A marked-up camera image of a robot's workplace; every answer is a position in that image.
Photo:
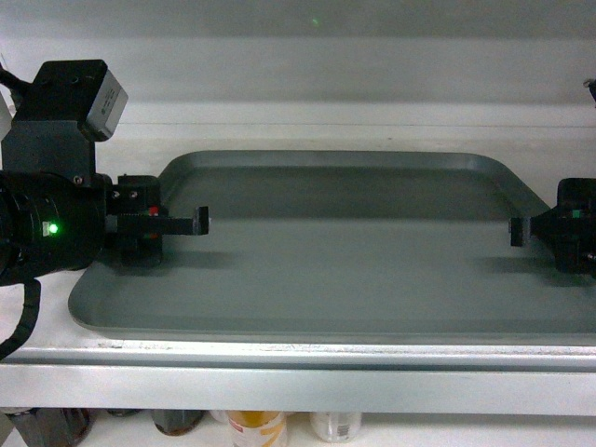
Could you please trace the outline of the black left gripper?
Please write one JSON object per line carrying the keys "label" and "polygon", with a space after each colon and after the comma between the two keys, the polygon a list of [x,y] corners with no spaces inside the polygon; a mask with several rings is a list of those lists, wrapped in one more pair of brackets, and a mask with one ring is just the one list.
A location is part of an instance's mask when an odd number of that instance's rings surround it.
{"label": "black left gripper", "polygon": [[191,217],[161,216],[157,233],[148,217],[162,214],[160,183],[151,175],[123,175],[106,196],[104,247],[119,255],[122,265],[153,267],[162,260],[162,236],[204,236],[210,231],[210,210],[195,208]]}

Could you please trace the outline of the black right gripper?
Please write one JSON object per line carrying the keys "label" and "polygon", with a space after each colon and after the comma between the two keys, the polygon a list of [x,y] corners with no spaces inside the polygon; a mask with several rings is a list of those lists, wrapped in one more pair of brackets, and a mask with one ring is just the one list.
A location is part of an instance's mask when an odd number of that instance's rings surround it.
{"label": "black right gripper", "polygon": [[511,246],[525,246],[531,236],[543,242],[559,272],[595,278],[595,180],[560,180],[554,208],[532,218],[511,218],[508,231]]}

